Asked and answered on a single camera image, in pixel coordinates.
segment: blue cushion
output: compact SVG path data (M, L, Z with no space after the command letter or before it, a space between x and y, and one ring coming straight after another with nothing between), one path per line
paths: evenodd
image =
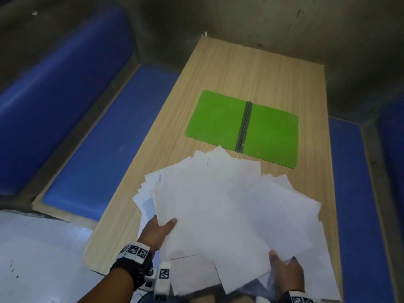
M394 302L360 126L329 123L345 302Z
M42 202L98 221L177 78L175 73L140 66Z
M404 234L404 97L384 109L379 132L394 201Z
M0 96L0 195L18 193L134 50L120 7L104 11Z

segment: green folder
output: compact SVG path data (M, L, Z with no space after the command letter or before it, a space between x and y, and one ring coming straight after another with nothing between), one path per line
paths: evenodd
M292 113L204 90L185 135L296 168L298 121Z

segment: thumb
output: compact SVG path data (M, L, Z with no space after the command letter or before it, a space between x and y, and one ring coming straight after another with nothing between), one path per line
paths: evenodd
M169 222L167 222L165 225L163 225L164 232L166 233L166 236L171 233L173 230L174 226L177 224L177 219L173 218Z
M271 263L271 267L273 267L273 268L276 268L279 265L283 264L278 256L278 254L274 250L270 250L270 263Z

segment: hand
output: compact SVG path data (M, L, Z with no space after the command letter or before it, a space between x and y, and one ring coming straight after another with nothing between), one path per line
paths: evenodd
M271 268L274 270L275 290L278 296L291 290L305 292L303 268L297 259L293 257L289 264L286 265L278 254L271 250L270 262Z
M159 226L157 216L154 216L146 224L145 228L140 234L138 242L150 247L150 251L154 253L161 248L166 236L173 230L177 219L171 219L167 224Z

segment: stack of papers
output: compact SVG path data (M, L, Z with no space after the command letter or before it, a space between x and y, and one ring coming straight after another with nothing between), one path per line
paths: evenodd
M261 175L259 161L217 147L145 175L138 192L139 234L155 214L160 225L178 219L154 258L154 267L171 261L175 295L221 284L226 293L265 290L271 297L268 253L275 250L285 262L300 262L309 296L341 299L318 220L321 204L296 192L286 175Z

